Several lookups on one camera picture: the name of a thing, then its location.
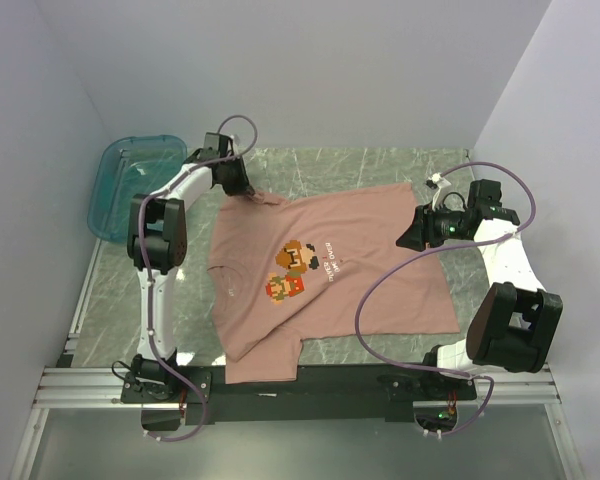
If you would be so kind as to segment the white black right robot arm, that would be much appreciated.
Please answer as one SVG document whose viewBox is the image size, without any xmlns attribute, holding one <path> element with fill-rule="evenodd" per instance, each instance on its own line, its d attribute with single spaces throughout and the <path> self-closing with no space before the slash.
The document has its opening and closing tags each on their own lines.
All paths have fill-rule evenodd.
<svg viewBox="0 0 600 480">
<path fill-rule="evenodd" d="M 463 372 L 481 374 L 505 370 L 536 373 L 543 367 L 563 311 L 559 295 L 548 292 L 536 278 L 523 247 L 517 213 L 501 203 L 501 184 L 476 180 L 462 208 L 445 205 L 454 194 L 439 174 L 427 185 L 435 191 L 431 202 L 416 208 L 411 226 L 396 245 L 422 252 L 447 240 L 478 244 L 489 290 L 471 321 L 466 338 L 438 346 L 435 364 L 421 371 L 424 395 L 440 399 Z"/>
</svg>

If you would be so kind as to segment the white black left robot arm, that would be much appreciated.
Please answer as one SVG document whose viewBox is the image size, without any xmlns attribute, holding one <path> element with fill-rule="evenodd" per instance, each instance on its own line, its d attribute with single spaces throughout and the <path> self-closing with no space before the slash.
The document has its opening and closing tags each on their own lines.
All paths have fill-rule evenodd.
<svg viewBox="0 0 600 480">
<path fill-rule="evenodd" d="M 186 212 L 214 186 L 250 195 L 253 188 L 235 137 L 209 132 L 201 148 L 156 190 L 131 200 L 127 254 L 141 293 L 141 335 L 127 367 L 123 395 L 138 402 L 186 399 L 190 388 L 178 370 L 171 299 L 188 249 Z"/>
</svg>

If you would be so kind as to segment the teal transparent plastic bin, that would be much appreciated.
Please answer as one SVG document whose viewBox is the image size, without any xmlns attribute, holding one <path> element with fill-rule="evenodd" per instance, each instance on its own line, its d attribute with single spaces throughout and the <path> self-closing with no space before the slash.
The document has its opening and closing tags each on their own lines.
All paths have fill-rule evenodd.
<svg viewBox="0 0 600 480">
<path fill-rule="evenodd" d="M 87 224 L 99 239 L 124 244 L 130 204 L 168 183 L 181 169 L 187 146 L 173 135 L 126 137 L 102 154 L 93 187 Z"/>
</svg>

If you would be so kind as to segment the aluminium frame rail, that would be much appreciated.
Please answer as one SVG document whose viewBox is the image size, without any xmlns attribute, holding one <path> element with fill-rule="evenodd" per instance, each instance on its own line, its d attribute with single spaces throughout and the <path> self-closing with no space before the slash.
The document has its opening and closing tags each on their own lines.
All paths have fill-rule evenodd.
<svg viewBox="0 0 600 480">
<path fill-rule="evenodd" d="M 222 395 L 246 396 L 256 399 L 282 400 L 292 396 L 356 396 L 378 394 L 394 400 L 407 400 L 423 404 L 444 404 L 450 399 L 461 402 L 489 404 L 531 405 L 559 404 L 560 395 L 551 371 L 543 367 L 536 374 L 496 372 L 494 382 L 474 379 L 469 385 L 457 386 L 449 393 L 436 393 L 432 387 L 418 393 L 404 380 L 391 380 L 382 384 L 378 379 L 379 366 L 372 364 L 372 371 L 360 386 L 347 386 L 334 380 L 315 380 L 308 377 L 315 370 L 310 367 L 300 371 L 295 382 L 272 384 L 236 384 L 226 386 L 219 368 L 203 368 L 203 385 L 200 387 L 206 399 Z M 138 408 L 174 408 L 180 401 L 179 393 L 171 396 L 152 395 L 130 381 L 117 378 L 105 368 L 47 368 L 44 370 L 34 396 L 33 406 L 51 408 L 109 408 L 132 406 Z"/>
</svg>

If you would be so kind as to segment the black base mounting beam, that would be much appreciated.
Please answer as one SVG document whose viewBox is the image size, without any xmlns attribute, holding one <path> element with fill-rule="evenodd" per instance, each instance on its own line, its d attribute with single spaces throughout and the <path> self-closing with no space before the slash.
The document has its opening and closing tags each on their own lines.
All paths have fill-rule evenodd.
<svg viewBox="0 0 600 480">
<path fill-rule="evenodd" d="M 209 424 L 240 421 L 291 421 L 382 418 L 412 422 L 416 402 L 468 401 L 475 385 L 433 372 L 405 370 L 386 364 L 304 366 L 286 382 L 228 384 L 223 366 L 179 369 L 201 391 L 200 399 L 179 380 L 131 372 L 125 375 L 120 401 L 140 406 L 151 431 L 176 420 L 194 425 L 207 412 Z"/>
</svg>

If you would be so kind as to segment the pink t shirt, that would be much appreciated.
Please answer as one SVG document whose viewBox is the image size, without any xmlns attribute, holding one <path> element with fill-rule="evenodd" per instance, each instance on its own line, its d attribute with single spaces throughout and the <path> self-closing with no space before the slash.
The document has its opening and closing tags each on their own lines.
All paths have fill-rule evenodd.
<svg viewBox="0 0 600 480">
<path fill-rule="evenodd" d="M 227 199 L 208 261 L 226 382 L 294 380 L 309 339 L 457 333 L 439 260 L 395 245 L 416 205 L 407 183 Z"/>
</svg>

